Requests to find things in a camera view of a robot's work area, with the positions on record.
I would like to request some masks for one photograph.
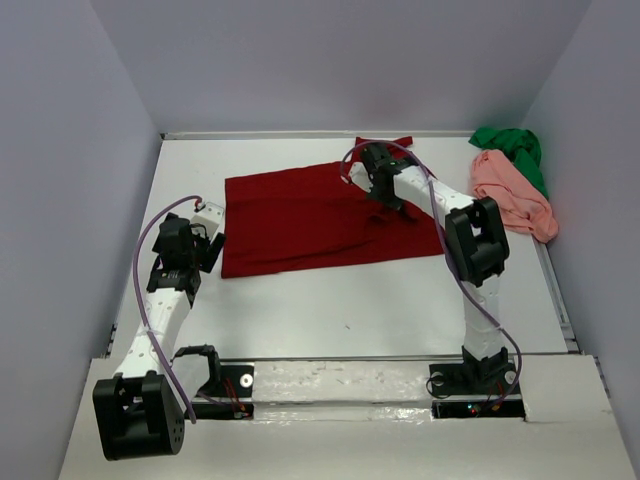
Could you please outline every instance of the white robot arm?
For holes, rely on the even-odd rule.
[[[410,156],[396,158],[383,143],[365,145],[360,158],[362,163],[352,166],[349,180],[391,208],[400,209],[407,201],[437,219],[444,230],[449,267],[471,297],[463,295],[463,363],[432,365],[432,374],[440,377],[434,391],[438,390],[437,395],[486,392],[513,370],[502,332],[478,308],[499,318],[499,275],[509,245],[497,204],[491,198],[478,200],[453,190],[433,176],[427,179],[423,167]]]
[[[224,245],[224,235],[216,235],[223,213],[201,202],[191,220],[169,213],[160,224],[153,246],[158,257],[144,299],[148,324],[140,323],[113,378],[99,380],[93,390],[108,460],[178,453],[185,410],[191,409],[195,420],[190,400],[203,385],[220,382],[212,346],[174,352],[174,345],[198,293],[200,272],[211,272]],[[173,375],[176,381],[169,381]]]

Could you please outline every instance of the red towel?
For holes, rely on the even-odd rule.
[[[442,253],[433,219],[367,199],[339,162],[229,178],[225,189],[222,278]]]

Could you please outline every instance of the black mounting bracket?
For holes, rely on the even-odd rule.
[[[509,243],[494,199],[485,197],[452,209],[445,217],[445,238],[461,280],[480,287],[504,271]]]
[[[228,398],[226,382],[230,382],[234,392],[239,399],[245,399],[242,401],[244,407],[243,412],[238,412],[230,402],[221,402],[221,404],[212,404],[198,402],[193,404],[193,409],[196,412],[196,417],[203,420],[241,420],[253,417],[254,405],[250,400],[253,396],[253,378],[254,378],[253,365],[228,363],[222,364],[220,381],[219,382],[207,382],[202,386],[200,392],[208,397],[214,398]],[[251,382],[247,383],[244,379],[251,379]]]
[[[360,152],[360,160],[372,185],[367,197],[400,210],[403,201],[395,195],[393,177],[417,163],[409,156],[395,158],[384,143],[366,145]]]
[[[160,232],[153,245],[158,256],[151,268],[148,292],[159,288],[184,291],[191,305],[200,288],[200,272],[211,273],[226,237],[218,233],[213,240],[192,231],[186,218],[168,213],[160,224]]]
[[[493,357],[485,357],[480,361],[463,347],[462,363],[429,365],[427,390],[437,399],[452,395],[487,395],[491,390],[498,394],[511,387],[515,370],[515,365],[509,362],[505,347]],[[520,386],[516,385],[512,394],[518,393]]]
[[[213,345],[198,345],[195,347],[182,347],[180,348],[174,358],[180,358],[187,355],[199,355],[201,357],[207,357],[207,363],[209,364],[209,380],[205,385],[217,384],[222,379],[222,366],[220,365],[220,357]]]
[[[184,414],[164,375],[98,380],[93,405],[107,460],[176,455]]]

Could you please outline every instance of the gray wall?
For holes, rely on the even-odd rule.
[[[595,0],[524,125],[542,141],[560,288],[640,473],[638,19],[637,0]]]
[[[92,0],[163,132],[519,123],[589,0]]]
[[[87,0],[0,2],[0,478],[57,478],[159,149]]]

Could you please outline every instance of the white table surface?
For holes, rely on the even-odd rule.
[[[184,195],[224,205],[225,178],[333,162],[352,145],[349,138],[165,141],[145,222]],[[413,150],[441,180],[468,192],[478,149],[466,138],[415,138]],[[189,207],[175,212],[192,213]],[[564,353],[534,240],[507,236],[511,256],[502,276],[500,319],[523,352]],[[145,282],[153,241],[141,255]],[[442,256],[229,280],[220,278],[220,266],[219,260],[211,275],[203,275],[178,347],[213,344],[227,359],[460,354],[462,297]],[[113,356],[125,355],[138,323],[130,279]]]
[[[94,360],[60,480],[635,478],[591,357],[526,356],[521,386],[527,421],[433,420],[428,403],[426,409],[366,405],[385,400],[378,389],[368,388],[375,382],[385,382],[387,391],[395,385],[406,400],[426,400],[428,362],[336,362],[306,387],[299,373],[313,368],[305,366],[308,362],[265,363],[256,364],[262,397],[286,402],[293,395],[312,404],[281,405],[278,413],[271,402],[257,403],[251,421],[187,422],[177,456],[108,462],[91,391],[117,363]],[[336,375],[354,381],[322,380]],[[367,382],[355,381],[361,375]],[[407,388],[414,384],[420,385],[416,398]],[[343,401],[313,404],[327,399]]]

